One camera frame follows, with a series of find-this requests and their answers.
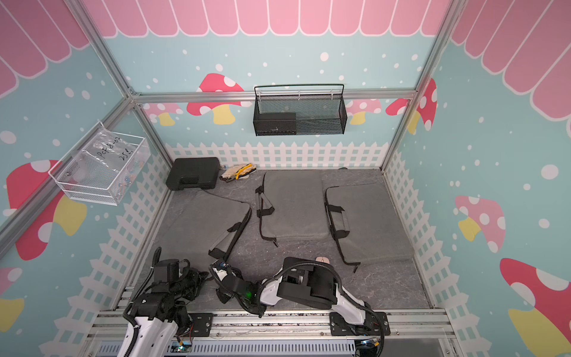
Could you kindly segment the pink computer mouse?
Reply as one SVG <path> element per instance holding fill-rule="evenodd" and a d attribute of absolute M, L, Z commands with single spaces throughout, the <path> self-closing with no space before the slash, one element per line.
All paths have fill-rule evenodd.
<path fill-rule="evenodd" d="M 316 260 L 317 262 L 330 264 L 330 259 L 327 258 L 327 257 L 316 257 L 315 260 Z"/>

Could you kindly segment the grey laptop bag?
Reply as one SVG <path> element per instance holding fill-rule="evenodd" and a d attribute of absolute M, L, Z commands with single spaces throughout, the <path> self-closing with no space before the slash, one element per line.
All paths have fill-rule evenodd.
<path fill-rule="evenodd" d="M 330 235 L 318 171 L 268 171 L 255 193 L 259 232 L 265 241 L 278 245 L 293 240 L 319 241 Z"/>
<path fill-rule="evenodd" d="M 200 191 L 158 239 L 164 259 L 189 260 L 207 271 L 215 260 L 227 260 L 251 218 L 248 203 Z"/>
<path fill-rule="evenodd" d="M 330 233 L 344 264 L 357 269 L 413 257 L 384 184 L 329 187 L 324 199 Z"/>

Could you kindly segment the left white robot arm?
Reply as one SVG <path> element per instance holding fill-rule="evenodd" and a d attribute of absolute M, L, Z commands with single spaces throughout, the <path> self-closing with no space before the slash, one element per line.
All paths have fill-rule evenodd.
<path fill-rule="evenodd" d="M 150 272 L 123 311 L 127 330 L 119 356 L 163 356 L 173 339 L 182 344 L 195 322 L 187 304 L 195 300 L 209 274 L 184 259 L 161 259 L 156 248 Z"/>

